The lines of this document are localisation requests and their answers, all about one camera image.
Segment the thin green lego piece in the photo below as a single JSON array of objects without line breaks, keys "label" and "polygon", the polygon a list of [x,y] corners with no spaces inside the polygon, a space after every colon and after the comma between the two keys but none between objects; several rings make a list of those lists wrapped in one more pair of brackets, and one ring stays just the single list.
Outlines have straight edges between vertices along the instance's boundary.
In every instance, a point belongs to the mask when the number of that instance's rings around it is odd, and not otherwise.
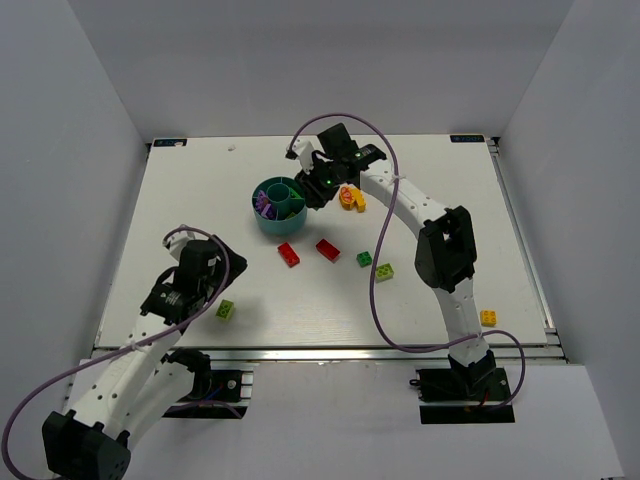
[{"label": "thin green lego piece", "polygon": [[290,197],[292,199],[303,199],[304,198],[304,194],[303,194],[302,190],[298,186],[290,185],[289,186],[289,192],[290,192]]}]

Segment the purple lego brick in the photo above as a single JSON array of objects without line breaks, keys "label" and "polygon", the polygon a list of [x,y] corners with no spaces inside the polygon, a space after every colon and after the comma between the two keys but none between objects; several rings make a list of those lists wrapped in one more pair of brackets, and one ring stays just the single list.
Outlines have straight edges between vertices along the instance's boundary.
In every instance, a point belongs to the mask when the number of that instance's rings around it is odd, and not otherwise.
[{"label": "purple lego brick", "polygon": [[257,209],[259,215],[270,221],[277,219],[277,209],[271,203],[265,203]]},{"label": "purple lego brick", "polygon": [[270,200],[268,195],[264,190],[259,190],[254,201],[256,211],[261,214],[269,205]]}]

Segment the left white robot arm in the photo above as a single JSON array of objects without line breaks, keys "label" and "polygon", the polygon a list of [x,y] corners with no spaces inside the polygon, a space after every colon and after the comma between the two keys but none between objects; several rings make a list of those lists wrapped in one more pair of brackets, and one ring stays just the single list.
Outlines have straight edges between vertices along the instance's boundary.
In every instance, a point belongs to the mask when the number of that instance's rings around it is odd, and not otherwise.
[{"label": "left white robot arm", "polygon": [[187,322],[247,268],[217,238],[187,238],[140,307],[127,344],[64,413],[42,427],[48,468],[64,479],[121,479],[134,444],[181,399],[203,399],[212,386],[208,355],[175,345]]}]

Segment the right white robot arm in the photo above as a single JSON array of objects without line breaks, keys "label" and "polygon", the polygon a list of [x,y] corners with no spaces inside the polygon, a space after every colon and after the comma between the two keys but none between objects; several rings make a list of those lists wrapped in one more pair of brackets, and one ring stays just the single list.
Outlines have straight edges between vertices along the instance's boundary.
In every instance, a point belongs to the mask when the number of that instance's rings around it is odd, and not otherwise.
[{"label": "right white robot arm", "polygon": [[483,390],[494,373],[494,354],[483,337],[474,298],[477,249],[469,211],[428,197],[400,173],[391,145],[359,146],[338,123],[319,134],[321,147],[294,136],[286,156],[301,166],[296,182],[309,208],[321,209],[345,185],[374,197],[415,236],[415,270],[438,301],[448,342],[445,350],[458,387],[467,396]]}]

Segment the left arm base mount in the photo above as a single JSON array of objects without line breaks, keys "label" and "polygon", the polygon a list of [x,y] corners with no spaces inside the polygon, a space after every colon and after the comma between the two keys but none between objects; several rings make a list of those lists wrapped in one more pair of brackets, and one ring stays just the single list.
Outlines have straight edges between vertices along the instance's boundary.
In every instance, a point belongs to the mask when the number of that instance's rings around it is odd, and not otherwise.
[{"label": "left arm base mount", "polygon": [[253,372],[210,369],[207,380],[181,398],[164,414],[171,419],[239,420],[248,410]]}]

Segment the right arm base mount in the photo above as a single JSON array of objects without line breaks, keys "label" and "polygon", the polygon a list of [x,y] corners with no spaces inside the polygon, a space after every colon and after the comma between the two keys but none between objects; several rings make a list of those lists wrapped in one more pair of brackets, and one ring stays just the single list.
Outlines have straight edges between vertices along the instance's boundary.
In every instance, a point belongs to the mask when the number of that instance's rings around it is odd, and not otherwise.
[{"label": "right arm base mount", "polygon": [[418,396],[422,425],[513,424],[511,405],[498,408],[511,390],[506,372],[498,368],[475,393],[466,393],[454,374],[446,369],[416,371],[409,385]]}]

